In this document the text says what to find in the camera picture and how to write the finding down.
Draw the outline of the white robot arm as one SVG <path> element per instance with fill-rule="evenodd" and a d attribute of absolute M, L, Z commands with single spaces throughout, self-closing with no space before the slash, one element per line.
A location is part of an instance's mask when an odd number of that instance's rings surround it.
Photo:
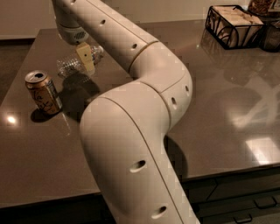
<path fill-rule="evenodd" d="M 88 166 L 116 224 L 200 224 L 164 145 L 192 99 L 184 63 L 102 0 L 52 7 L 67 43 L 85 32 L 132 79 L 92 100 L 80 120 Z"/>

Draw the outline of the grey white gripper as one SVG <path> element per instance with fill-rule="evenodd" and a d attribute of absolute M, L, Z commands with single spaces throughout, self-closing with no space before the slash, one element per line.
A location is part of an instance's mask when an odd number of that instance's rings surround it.
<path fill-rule="evenodd" d="M 88 75 L 93 75 L 95 73 L 95 65 L 91 48 L 90 45 L 85 42 L 89 37 L 88 33 L 70 17 L 56 17 L 55 22 L 60 37 L 69 45 L 77 45 L 76 53 L 80 58 L 81 64 Z"/>

